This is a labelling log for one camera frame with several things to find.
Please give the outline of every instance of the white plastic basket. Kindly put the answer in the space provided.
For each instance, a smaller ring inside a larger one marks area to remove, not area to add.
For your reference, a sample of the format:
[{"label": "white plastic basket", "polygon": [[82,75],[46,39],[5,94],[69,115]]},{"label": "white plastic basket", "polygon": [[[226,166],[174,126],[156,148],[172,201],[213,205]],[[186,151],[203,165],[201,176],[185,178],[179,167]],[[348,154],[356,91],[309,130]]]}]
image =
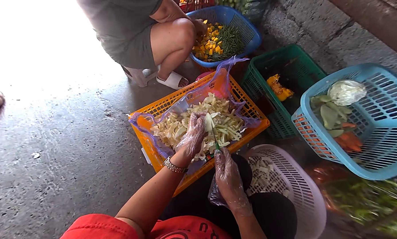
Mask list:
[{"label": "white plastic basket", "polygon": [[317,239],[327,220],[324,199],[314,181],[283,149],[275,145],[258,145],[246,153],[251,165],[264,163],[269,170],[265,177],[253,171],[252,193],[278,192],[290,199],[296,208],[296,239]]}]

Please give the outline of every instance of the stone wall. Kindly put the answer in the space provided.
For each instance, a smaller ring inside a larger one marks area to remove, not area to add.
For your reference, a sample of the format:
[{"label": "stone wall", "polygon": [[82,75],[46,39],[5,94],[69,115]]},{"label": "stone wall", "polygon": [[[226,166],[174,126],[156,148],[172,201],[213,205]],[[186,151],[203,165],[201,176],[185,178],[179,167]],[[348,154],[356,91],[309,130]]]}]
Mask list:
[{"label": "stone wall", "polygon": [[259,28],[265,50],[296,43],[327,73],[364,62],[397,73],[397,53],[328,0],[272,0]]}]

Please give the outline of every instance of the red shirt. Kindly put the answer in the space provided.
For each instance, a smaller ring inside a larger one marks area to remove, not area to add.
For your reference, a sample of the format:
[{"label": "red shirt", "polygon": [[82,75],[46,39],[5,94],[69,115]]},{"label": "red shirt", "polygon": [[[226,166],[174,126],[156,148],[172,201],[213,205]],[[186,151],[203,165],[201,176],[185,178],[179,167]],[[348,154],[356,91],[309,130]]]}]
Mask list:
[{"label": "red shirt", "polygon": [[[137,239],[133,227],[104,214],[88,214],[76,219],[60,239]],[[158,221],[146,238],[161,239],[230,239],[210,221],[197,216],[177,216]]]}]

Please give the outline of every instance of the cabbage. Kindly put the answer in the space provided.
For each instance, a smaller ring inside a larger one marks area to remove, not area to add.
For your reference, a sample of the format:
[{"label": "cabbage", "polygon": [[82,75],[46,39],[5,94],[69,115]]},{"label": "cabbage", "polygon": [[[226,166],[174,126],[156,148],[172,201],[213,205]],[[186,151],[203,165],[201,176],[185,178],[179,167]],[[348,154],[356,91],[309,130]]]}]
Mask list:
[{"label": "cabbage", "polygon": [[[187,111],[178,116],[170,113],[162,122],[150,128],[154,136],[162,140],[164,145],[175,149],[179,144],[182,136],[187,132],[188,122],[191,113],[204,112],[209,114],[215,123],[215,136],[220,147],[226,147],[231,141],[241,139],[240,129],[244,125],[244,121],[237,117],[235,110],[229,111],[229,101],[224,98],[217,98],[215,94],[210,93],[209,96],[198,105],[190,105]],[[204,160],[207,154],[213,154],[216,149],[215,138],[209,133],[201,144],[200,153],[195,155],[194,160]]]}]

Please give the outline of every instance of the wristwatch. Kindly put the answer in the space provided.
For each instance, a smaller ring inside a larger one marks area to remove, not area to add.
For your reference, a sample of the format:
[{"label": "wristwatch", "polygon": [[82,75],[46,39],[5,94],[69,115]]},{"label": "wristwatch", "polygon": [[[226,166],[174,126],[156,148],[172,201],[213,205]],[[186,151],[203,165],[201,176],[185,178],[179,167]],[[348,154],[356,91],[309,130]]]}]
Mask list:
[{"label": "wristwatch", "polygon": [[186,172],[188,172],[188,168],[180,168],[180,167],[177,167],[177,166],[173,165],[173,164],[170,162],[170,158],[172,158],[172,156],[169,156],[169,157],[164,161],[164,165],[165,165],[167,168],[169,168],[170,170],[172,170],[172,171],[174,171],[174,172],[176,172],[176,173],[186,173]]}]

